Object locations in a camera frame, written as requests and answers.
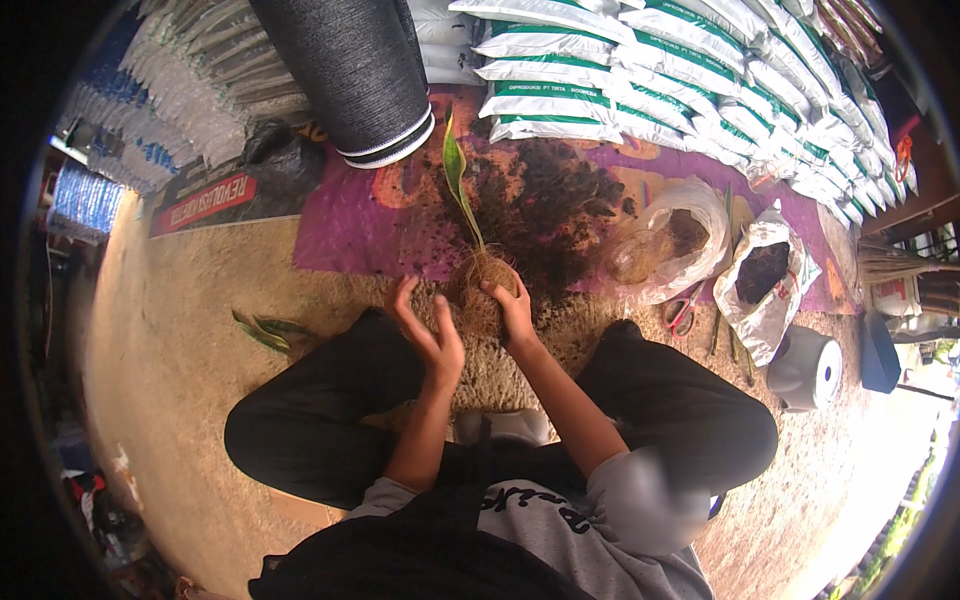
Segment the hand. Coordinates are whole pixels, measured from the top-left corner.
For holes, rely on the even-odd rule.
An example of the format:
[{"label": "hand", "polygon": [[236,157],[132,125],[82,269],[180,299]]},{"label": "hand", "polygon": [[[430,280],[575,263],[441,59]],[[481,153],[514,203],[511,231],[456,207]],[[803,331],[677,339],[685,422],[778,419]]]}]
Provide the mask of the hand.
[{"label": "hand", "polygon": [[500,302],[503,307],[503,324],[507,328],[507,341],[504,348],[511,354],[518,346],[530,342],[536,342],[539,338],[534,331],[533,319],[530,314],[530,294],[523,285],[520,275],[513,269],[510,272],[514,276],[516,288],[519,290],[519,297],[515,298],[505,287],[498,284],[491,284],[489,281],[481,281],[480,289]]},{"label": "hand", "polygon": [[427,383],[448,388],[452,394],[464,370],[464,343],[453,326],[450,305],[443,295],[438,294],[433,299],[433,314],[439,333],[427,329],[410,309],[410,294],[419,282],[419,277],[409,275],[395,281],[387,293],[387,314],[400,325],[423,359]]}]

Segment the black shade net roll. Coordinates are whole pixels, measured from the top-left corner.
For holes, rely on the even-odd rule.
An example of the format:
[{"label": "black shade net roll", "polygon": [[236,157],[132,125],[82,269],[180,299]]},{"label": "black shade net roll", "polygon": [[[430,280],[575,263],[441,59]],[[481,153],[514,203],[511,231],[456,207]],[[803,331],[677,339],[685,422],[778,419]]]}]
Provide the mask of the black shade net roll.
[{"label": "black shade net roll", "polygon": [[434,119],[405,0],[251,4],[348,164],[381,167],[426,141]]}]

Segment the gray t-shirt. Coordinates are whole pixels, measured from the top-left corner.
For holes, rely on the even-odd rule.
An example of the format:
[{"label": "gray t-shirt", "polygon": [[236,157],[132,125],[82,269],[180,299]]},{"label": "gray t-shirt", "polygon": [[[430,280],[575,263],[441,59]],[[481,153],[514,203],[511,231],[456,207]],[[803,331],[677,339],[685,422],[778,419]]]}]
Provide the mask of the gray t-shirt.
[{"label": "gray t-shirt", "polygon": [[[519,544],[594,598],[712,600],[689,540],[678,545],[689,532],[676,531],[670,502],[658,490],[657,467],[638,452],[598,467],[577,505],[525,479],[492,485],[477,528]],[[415,495],[381,477],[347,518],[389,515]],[[671,545],[669,553],[661,552]]]}]

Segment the orange strap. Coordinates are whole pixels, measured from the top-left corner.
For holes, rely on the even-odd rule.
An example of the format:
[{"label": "orange strap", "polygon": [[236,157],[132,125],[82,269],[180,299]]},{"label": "orange strap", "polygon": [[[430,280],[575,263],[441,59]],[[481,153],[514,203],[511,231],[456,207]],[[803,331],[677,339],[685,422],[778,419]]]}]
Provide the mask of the orange strap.
[{"label": "orange strap", "polygon": [[903,182],[903,178],[906,177],[906,172],[910,170],[910,155],[912,148],[913,140],[910,139],[909,135],[905,135],[897,144],[897,170],[894,172],[894,177],[897,179],[897,183]]}]

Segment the black pants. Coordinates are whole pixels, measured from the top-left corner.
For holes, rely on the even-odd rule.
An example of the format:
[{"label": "black pants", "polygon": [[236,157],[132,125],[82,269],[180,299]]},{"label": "black pants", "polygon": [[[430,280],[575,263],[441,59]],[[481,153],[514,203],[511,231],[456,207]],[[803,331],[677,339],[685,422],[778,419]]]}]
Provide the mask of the black pants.
[{"label": "black pants", "polygon": [[[353,326],[240,400],[224,443],[251,478],[342,509],[383,473],[396,434],[360,424],[416,398],[424,376],[413,347],[368,310]],[[767,408],[632,322],[604,333],[577,383],[617,421],[630,449],[655,446],[674,489],[726,492],[766,470],[777,450]],[[467,449],[447,443],[438,485],[461,481]],[[494,448],[494,481],[529,479],[560,493],[586,481],[562,443]]]}]

